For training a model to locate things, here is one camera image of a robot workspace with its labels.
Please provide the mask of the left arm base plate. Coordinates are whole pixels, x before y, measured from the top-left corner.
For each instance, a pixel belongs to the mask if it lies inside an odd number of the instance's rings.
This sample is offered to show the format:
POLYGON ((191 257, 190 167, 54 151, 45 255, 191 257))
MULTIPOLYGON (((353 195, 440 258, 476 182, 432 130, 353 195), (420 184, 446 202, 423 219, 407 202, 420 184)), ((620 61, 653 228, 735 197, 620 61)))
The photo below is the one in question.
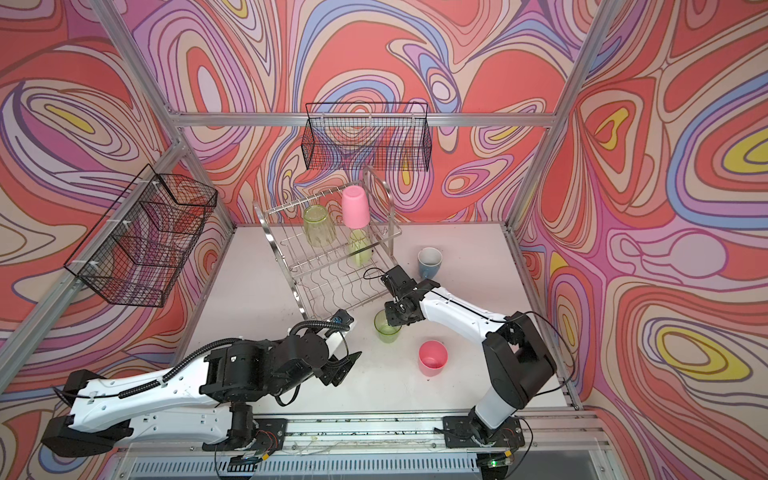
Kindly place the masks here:
POLYGON ((288 420, 285 418, 257 418, 244 429, 231 428, 224 440, 204 443, 206 452, 255 451, 273 454, 282 450, 288 420))

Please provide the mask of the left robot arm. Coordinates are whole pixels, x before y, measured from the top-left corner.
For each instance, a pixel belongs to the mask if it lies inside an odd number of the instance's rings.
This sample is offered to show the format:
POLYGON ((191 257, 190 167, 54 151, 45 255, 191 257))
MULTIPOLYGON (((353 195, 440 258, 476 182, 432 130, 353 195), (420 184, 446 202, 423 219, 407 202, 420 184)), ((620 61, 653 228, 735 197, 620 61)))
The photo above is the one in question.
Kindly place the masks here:
POLYGON ((310 322, 281 340, 220 339, 172 368, 132 377, 75 371, 57 392, 70 411, 48 422, 41 442, 64 458, 152 440, 199 441, 206 451, 273 451, 279 440, 259 426, 254 403, 271 397, 284 406, 282 395, 296 395, 311 378, 340 385, 360 357, 334 355, 346 330, 323 335, 310 322))

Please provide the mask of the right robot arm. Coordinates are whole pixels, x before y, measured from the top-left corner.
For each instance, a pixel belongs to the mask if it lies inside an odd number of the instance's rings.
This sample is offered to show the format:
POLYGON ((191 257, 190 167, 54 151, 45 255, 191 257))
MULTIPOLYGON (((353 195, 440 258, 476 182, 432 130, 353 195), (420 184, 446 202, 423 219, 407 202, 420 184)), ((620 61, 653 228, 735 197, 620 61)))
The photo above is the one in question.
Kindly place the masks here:
POLYGON ((384 272, 380 281, 392 296, 384 306, 390 326, 429 321, 482 347, 490 388, 448 439, 489 445, 555 375, 555 359, 527 314, 485 310, 432 279, 411 278, 401 266, 384 272))

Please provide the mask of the light green ceramic mug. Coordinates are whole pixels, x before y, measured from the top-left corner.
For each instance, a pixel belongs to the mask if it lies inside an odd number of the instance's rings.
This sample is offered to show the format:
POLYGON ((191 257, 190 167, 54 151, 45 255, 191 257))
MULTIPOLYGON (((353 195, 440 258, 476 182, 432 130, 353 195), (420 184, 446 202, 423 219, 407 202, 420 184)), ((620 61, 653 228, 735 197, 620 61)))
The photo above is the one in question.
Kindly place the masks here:
POLYGON ((348 253, 356 267, 363 267, 371 261, 371 241, 365 230, 355 229, 350 232, 348 253))

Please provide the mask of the green transparent cup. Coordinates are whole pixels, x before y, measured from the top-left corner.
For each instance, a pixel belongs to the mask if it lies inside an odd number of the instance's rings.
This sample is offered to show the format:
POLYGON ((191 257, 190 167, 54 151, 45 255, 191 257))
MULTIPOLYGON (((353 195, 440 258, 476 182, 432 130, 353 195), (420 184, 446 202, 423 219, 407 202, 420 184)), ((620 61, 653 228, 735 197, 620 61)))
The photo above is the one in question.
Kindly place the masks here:
POLYGON ((336 240, 336 228, 329 211, 323 205, 311 205, 303 214, 303 229, 310 246, 330 246, 336 240))
POLYGON ((378 338, 383 343, 393 343, 397 340, 401 326, 391 326, 386 317, 386 311, 379 311, 374 317, 374 328, 378 338))

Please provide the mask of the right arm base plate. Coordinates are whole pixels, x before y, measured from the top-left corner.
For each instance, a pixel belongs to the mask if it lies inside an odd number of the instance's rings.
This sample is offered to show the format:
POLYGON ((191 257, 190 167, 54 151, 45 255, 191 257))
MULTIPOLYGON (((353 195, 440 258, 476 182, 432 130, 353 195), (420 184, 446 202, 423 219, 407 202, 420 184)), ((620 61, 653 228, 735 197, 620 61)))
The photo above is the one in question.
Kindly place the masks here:
POLYGON ((526 444, 520 420, 514 416, 507 417, 496 428, 487 427, 469 415, 445 416, 433 433, 442 436, 449 449, 499 447, 516 451, 526 444))

